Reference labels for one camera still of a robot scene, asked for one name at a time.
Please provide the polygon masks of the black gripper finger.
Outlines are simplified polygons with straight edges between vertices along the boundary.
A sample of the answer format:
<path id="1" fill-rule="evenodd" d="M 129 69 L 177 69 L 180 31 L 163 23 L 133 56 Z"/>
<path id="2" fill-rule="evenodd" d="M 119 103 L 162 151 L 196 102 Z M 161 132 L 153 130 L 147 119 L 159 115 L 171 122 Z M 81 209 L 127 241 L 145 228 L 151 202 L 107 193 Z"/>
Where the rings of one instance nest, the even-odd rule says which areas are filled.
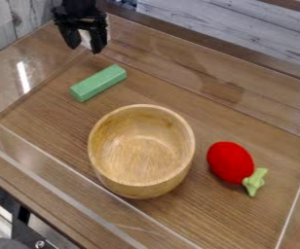
<path id="1" fill-rule="evenodd" d="M 109 43 L 107 22 L 105 20 L 94 20 L 90 22 L 87 32 L 90 34 L 93 53 L 101 53 Z"/>
<path id="2" fill-rule="evenodd" d="M 78 27 L 74 25 L 59 25 L 58 28 L 67 46 L 74 50 L 81 44 Z"/>

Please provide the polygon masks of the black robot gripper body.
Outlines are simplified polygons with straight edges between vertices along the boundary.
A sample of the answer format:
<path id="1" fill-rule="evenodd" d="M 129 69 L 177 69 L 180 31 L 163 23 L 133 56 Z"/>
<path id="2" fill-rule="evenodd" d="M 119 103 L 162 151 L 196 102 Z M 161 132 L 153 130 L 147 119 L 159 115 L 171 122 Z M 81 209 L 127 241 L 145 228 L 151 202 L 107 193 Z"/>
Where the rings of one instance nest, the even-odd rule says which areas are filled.
<path id="1" fill-rule="evenodd" d="M 97 0 L 62 0 L 53 8 L 53 15 L 61 32 L 107 30 L 107 15 L 97 8 Z"/>

